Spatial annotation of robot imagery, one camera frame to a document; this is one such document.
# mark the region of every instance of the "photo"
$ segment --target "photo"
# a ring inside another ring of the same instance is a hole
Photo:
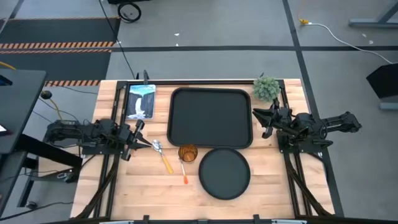
[[[130,86],[126,119],[151,119],[154,116],[155,85]]]

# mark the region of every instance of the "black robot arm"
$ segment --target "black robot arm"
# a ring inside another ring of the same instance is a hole
[[[328,133],[333,131],[355,133],[362,128],[356,117],[348,111],[340,116],[322,119],[322,123],[325,124]]]
[[[273,128],[276,128],[279,131],[278,138],[281,139],[279,144],[299,151],[306,151],[309,148],[323,149],[332,145],[332,141],[326,140],[330,132],[355,133],[362,127],[350,112],[325,119],[316,118],[308,113],[299,113],[294,116],[291,109],[279,108],[277,99],[268,110],[253,109],[253,115],[262,127],[267,128],[262,135],[263,138],[269,138]]]
[[[151,147],[150,142],[145,140],[141,133],[144,125],[142,120],[137,120],[136,129],[131,132],[130,125],[119,126],[111,119],[96,120],[86,125],[78,121],[56,120],[47,126],[44,141],[54,144],[55,141],[64,139],[78,139],[78,145],[83,148],[97,149],[97,151],[111,149],[114,150],[113,154],[119,154],[122,150],[121,158],[128,161],[131,149]]]

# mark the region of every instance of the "black round plate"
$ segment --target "black round plate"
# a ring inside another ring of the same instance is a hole
[[[250,182],[250,167],[238,151],[226,147],[208,152],[199,165],[199,179],[213,197],[223,200],[237,198]]]

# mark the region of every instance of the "black desk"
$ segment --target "black desk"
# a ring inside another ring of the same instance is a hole
[[[0,124],[12,133],[0,136],[1,217],[21,168],[37,167],[37,160],[27,158],[28,153],[77,168],[80,168],[82,159],[22,134],[43,88],[46,72],[0,69],[0,74],[13,82],[11,86],[0,86]],[[29,178],[27,184],[28,191],[24,190],[20,200],[22,206],[26,203],[33,180]]]

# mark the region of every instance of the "black rectangular tray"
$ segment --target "black rectangular tray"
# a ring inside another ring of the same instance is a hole
[[[167,138],[174,146],[249,147],[253,141],[250,96],[239,89],[176,89]]]

